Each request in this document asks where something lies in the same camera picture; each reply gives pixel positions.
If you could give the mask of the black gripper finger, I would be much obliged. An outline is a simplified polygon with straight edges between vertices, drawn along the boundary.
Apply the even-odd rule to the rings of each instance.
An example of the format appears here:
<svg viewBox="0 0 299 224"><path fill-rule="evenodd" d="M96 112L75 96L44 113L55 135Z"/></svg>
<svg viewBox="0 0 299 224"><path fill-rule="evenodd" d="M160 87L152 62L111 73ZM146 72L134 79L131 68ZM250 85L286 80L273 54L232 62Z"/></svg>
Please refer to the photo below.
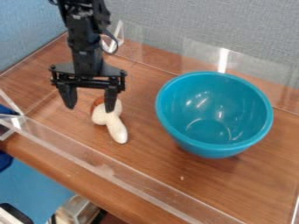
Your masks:
<svg viewBox="0 0 299 224"><path fill-rule="evenodd" d="M74 109L78 103L78 89L71 84L66 83L60 83L58 89L66 107Z"/></svg>
<svg viewBox="0 0 299 224"><path fill-rule="evenodd" d="M118 87L110 86L106 89L106 93L104 93L106 111L108 113L115 110L116 101L118 101Z"/></svg>

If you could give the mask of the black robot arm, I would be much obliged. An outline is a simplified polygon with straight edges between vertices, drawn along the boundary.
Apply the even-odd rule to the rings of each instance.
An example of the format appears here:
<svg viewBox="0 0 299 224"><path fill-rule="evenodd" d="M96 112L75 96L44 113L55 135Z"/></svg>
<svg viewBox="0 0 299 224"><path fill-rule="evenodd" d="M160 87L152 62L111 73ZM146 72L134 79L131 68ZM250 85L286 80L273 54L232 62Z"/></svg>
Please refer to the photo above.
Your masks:
<svg viewBox="0 0 299 224"><path fill-rule="evenodd" d="M56 86L68 109L78 103L78 88L104 89L106 111L115 110L118 94L126 90L127 72L103 58L102 34L118 39L108 31L111 13L104 0L48 0L60 10L68 29L72 62L51 65L51 83Z"/></svg>

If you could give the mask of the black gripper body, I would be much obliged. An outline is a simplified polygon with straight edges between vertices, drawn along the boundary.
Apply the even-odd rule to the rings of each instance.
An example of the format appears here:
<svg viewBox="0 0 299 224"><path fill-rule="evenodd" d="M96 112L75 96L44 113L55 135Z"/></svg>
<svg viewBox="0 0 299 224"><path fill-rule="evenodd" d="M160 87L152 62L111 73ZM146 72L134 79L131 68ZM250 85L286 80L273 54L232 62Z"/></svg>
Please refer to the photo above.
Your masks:
<svg viewBox="0 0 299 224"><path fill-rule="evenodd" d="M60 91L76 88L126 90L127 72L111 66L103 58L100 38L79 41L68 38L72 61L51 65L51 83Z"/></svg>

